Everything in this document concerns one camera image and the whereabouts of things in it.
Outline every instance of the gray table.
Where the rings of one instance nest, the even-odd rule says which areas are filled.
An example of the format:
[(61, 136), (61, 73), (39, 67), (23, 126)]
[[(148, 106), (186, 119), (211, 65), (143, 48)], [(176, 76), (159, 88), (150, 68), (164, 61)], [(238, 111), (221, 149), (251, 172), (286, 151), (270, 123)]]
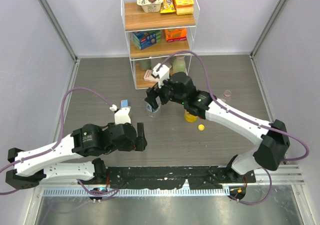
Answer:
[[(203, 60), (216, 95), (230, 90), (231, 106), (254, 117), (268, 119), (248, 55), (204, 56)], [(207, 90), (204, 72), (195, 58), (189, 75), (198, 89)], [(143, 101), (146, 91), (135, 90), (127, 57), (82, 59), (74, 86), (94, 89), (116, 104), (128, 99), (132, 124), (144, 123), (146, 150), (102, 155), (107, 166), (226, 165), (233, 155), (253, 147), (247, 139), (220, 124), (200, 119), (186, 122), (184, 109), (179, 104), (169, 102), (161, 107), (158, 119), (148, 117)], [(88, 123), (102, 126), (113, 121), (113, 113), (100, 98), (87, 91), (76, 91), (68, 108), (65, 134)], [(198, 130), (199, 124), (205, 125), (204, 131)], [(81, 161), (92, 159), (86, 157)]]

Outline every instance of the gray floor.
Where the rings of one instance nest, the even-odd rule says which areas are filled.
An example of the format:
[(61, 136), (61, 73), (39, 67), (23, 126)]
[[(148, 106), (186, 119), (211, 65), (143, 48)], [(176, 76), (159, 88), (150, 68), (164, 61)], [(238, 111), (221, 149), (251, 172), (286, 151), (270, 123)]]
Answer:
[[(254, 206), (237, 203), (226, 196), (180, 196), (114, 198), (76, 209), (90, 201), (89, 198), (44, 197), (35, 224), (302, 225), (291, 186), (273, 188), (268, 200)], [(245, 200), (259, 201), (267, 191), (268, 186), (250, 186)]]
[[(260, 119), (268, 119), (267, 111), (248, 55), (204, 56), (215, 95), (230, 90), (231, 106)], [(189, 75), (200, 90), (207, 90), (204, 72), (193, 58)], [(250, 150), (253, 145), (228, 128), (206, 120), (188, 123), (181, 105), (168, 103), (161, 107), (158, 119), (148, 117), (143, 99), (146, 91), (135, 90), (129, 59), (82, 59), (75, 87), (94, 89), (119, 104), (128, 99), (131, 120), (143, 122), (148, 146), (144, 152), (113, 152), (101, 158), (108, 166), (182, 166), (226, 165), (235, 154)], [(87, 91), (72, 94), (65, 120), (65, 134), (92, 123), (113, 122), (113, 113), (100, 98)], [(199, 131), (198, 125), (205, 130)], [(82, 161), (91, 161), (92, 157)]]

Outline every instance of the white backdrop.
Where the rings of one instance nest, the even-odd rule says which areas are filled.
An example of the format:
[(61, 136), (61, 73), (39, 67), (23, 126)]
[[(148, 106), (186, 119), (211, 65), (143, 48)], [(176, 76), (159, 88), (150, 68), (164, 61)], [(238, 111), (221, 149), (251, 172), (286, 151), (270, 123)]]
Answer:
[[(320, 0), (288, 0), (256, 56), (273, 116), (310, 147), (298, 161), (319, 220)], [(294, 140), (288, 157), (304, 154)]]
[[(47, 0), (77, 56), (128, 54), (121, 0)], [(198, 0), (194, 50), (249, 53), (278, 0)]]
[[(73, 61), (37, 0), (0, 0), (0, 168), (8, 149), (52, 143)], [(0, 191), (13, 188), (0, 175)], [(0, 197), (0, 224), (21, 225), (33, 190)]]

